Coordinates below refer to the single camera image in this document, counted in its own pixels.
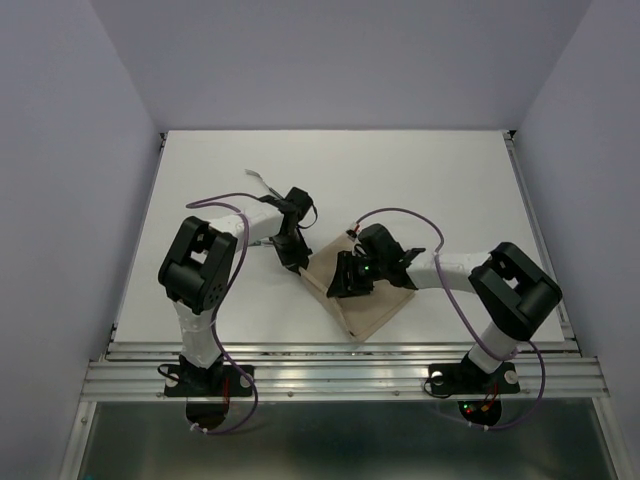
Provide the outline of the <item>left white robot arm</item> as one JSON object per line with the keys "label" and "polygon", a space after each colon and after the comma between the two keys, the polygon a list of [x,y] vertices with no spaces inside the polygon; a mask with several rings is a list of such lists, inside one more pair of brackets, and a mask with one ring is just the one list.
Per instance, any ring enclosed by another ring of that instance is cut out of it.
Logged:
{"label": "left white robot arm", "polygon": [[300,223],[315,208],[309,194],[296,187],[279,198],[253,197],[241,210],[221,195],[191,203],[227,208],[228,216],[211,221],[186,218],[160,266],[158,281],[176,311],[182,338],[180,360],[191,366],[188,382],[199,393],[215,392],[223,371],[215,364],[222,355],[214,340],[212,324],[230,286],[239,274],[249,246],[267,239],[281,265],[298,274],[307,268],[311,250]]}

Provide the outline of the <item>beige cloth napkin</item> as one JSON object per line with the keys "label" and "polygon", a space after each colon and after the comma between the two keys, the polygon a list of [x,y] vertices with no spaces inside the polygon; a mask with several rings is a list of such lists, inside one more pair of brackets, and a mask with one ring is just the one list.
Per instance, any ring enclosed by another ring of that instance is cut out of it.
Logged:
{"label": "beige cloth napkin", "polygon": [[340,251],[351,251],[354,241],[342,233],[314,253],[306,269],[300,269],[301,281],[311,296],[328,312],[351,342],[364,342],[387,324],[415,296],[411,290],[377,282],[374,291],[362,297],[328,298],[327,292],[337,266]]}

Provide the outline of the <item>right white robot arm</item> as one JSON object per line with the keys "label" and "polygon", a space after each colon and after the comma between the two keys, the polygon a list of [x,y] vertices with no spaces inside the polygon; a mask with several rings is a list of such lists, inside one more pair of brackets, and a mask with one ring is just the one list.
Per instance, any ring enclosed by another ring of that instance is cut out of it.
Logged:
{"label": "right white robot arm", "polygon": [[460,366],[461,381],[472,390],[482,390],[495,380],[498,367],[515,357],[518,344],[531,340],[563,298],[558,284],[510,242],[478,254],[429,253],[400,246],[383,250],[360,242],[353,250],[338,253],[327,296],[365,296],[379,281],[412,291],[443,289],[466,327],[471,323],[453,292],[477,295],[491,323],[482,334],[471,333],[475,344]]}

